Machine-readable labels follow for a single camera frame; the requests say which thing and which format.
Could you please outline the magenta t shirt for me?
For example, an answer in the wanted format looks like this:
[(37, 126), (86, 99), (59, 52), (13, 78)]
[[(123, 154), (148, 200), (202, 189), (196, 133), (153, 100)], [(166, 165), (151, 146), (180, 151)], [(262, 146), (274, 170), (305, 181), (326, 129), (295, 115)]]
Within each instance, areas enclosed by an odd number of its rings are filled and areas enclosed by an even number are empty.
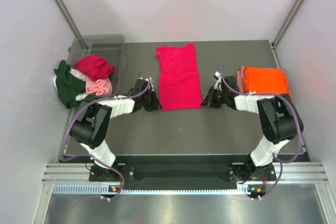
[(159, 61), (159, 98), (163, 111), (199, 109), (201, 86), (194, 44), (156, 48)]

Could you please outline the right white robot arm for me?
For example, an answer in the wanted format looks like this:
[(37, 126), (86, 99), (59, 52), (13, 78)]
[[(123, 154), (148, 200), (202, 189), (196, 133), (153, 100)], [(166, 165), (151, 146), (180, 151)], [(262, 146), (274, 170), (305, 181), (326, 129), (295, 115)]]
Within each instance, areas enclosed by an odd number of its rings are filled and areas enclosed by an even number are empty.
[(232, 181), (243, 184), (259, 180), (271, 170), (274, 157), (304, 129), (288, 94), (255, 94), (239, 92), (236, 78), (214, 74), (216, 83), (210, 87), (202, 107), (219, 109), (223, 105), (236, 110), (258, 114), (263, 136), (248, 154), (242, 166), (230, 167)]

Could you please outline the red t shirt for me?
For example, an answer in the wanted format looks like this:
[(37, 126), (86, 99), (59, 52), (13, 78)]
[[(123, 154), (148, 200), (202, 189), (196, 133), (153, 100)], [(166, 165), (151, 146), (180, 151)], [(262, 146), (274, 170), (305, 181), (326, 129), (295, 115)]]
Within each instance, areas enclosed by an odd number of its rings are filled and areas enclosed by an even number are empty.
[(75, 68), (93, 81), (108, 78), (116, 67), (108, 64), (106, 58), (89, 55), (75, 63)]

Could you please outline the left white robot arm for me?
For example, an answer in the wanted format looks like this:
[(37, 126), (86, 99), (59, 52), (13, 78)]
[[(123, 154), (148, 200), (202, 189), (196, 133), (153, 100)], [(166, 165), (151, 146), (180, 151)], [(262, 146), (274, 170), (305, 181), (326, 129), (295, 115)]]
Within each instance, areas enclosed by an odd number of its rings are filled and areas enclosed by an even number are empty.
[(90, 169), (91, 181), (114, 181), (119, 174), (117, 158), (106, 142), (110, 120), (121, 115), (132, 114), (141, 109), (147, 112), (162, 108), (151, 78), (138, 78), (135, 85), (125, 95), (99, 100), (85, 98), (80, 105), (85, 110), (71, 127), (70, 136), (86, 149), (93, 165)]

